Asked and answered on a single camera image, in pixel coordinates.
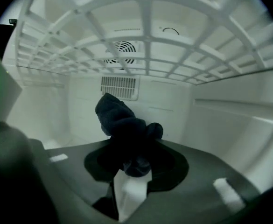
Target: fan grille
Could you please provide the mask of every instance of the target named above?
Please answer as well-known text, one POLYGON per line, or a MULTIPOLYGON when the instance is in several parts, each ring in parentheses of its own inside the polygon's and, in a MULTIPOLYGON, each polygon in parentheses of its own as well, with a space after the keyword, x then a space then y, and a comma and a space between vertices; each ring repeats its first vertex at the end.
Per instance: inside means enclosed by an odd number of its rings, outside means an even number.
MULTIPOLYGON (((136 52, 135 47, 130 42, 125 42, 125 41, 115 42, 114 47, 119 52, 136 52)), ((117 59, 112 59, 112 60, 108 59, 108 60, 103 60, 103 61, 107 64, 119 63, 117 59)), ((127 64, 132 64, 134 62, 134 59, 126 59, 125 62, 127 64)))

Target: air vent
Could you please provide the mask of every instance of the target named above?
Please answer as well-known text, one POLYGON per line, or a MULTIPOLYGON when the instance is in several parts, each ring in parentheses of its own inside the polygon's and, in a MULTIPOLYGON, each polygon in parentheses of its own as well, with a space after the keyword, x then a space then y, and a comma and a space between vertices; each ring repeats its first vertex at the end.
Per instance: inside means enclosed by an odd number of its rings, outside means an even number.
MULTIPOLYGON (((124 42, 124 41, 115 42, 114 46, 119 52, 136 52, 135 47, 130 42, 124 42)), ((108 64, 112 64, 112 63, 118 63, 118 60, 117 59, 104 60, 104 62, 108 64)), ((126 59, 125 62, 127 64, 132 64, 134 62, 134 59, 126 59)))
POLYGON ((139 78, 129 77, 102 77, 102 95, 110 93, 119 99, 137 100, 139 78))

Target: black fabric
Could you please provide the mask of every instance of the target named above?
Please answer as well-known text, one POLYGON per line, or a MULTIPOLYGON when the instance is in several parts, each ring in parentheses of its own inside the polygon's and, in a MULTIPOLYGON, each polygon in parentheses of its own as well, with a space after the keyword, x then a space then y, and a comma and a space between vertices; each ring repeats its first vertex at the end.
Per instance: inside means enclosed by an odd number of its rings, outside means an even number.
MULTIPOLYGON (((148 141, 146 146, 142 155, 152 169, 147 193, 171 190, 184 180, 189 165, 182 154, 155 140, 148 141)), ((96 181, 111 183, 118 170, 123 169, 123 156, 121 144, 110 139, 109 145, 86 156, 84 166, 96 181)))
POLYGON ((106 93, 98 102, 95 112, 102 130, 112 136, 121 147, 121 169, 129 176, 142 177, 151 170, 151 165, 143 155, 147 140, 161 139, 163 128, 158 123, 146 125, 143 119, 135 117, 133 111, 123 101, 106 93))

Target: vent slats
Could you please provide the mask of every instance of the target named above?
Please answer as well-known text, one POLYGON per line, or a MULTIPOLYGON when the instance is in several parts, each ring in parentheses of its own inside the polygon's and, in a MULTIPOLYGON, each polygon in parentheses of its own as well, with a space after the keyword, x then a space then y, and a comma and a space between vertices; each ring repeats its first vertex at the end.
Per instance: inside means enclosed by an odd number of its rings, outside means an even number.
POLYGON ((101 92, 102 95, 110 93, 120 99, 133 100, 135 84, 135 78, 102 77, 101 92))

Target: crumpled towel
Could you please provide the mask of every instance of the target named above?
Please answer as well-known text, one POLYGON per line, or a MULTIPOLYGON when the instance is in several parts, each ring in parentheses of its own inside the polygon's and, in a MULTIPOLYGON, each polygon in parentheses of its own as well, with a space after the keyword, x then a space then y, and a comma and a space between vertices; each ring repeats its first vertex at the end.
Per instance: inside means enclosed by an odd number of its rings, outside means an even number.
POLYGON ((145 156, 149 139, 161 139, 163 128, 158 123, 146 125, 143 119, 135 117, 133 111, 123 101, 106 93, 98 102, 95 112, 103 132, 119 142, 123 147, 122 170, 128 176, 142 177, 151 166, 145 156))

